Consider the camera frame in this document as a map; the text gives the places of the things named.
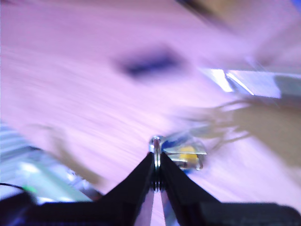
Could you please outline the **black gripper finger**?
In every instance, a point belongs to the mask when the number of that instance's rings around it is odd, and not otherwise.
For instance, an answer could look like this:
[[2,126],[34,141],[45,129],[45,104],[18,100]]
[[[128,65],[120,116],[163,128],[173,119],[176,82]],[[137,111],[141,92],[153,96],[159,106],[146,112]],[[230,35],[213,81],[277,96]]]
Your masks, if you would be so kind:
[[221,202],[160,156],[165,192],[182,226],[299,226],[300,213],[276,203]]
[[153,153],[96,202],[47,203],[35,210],[37,226],[149,226],[154,192]]

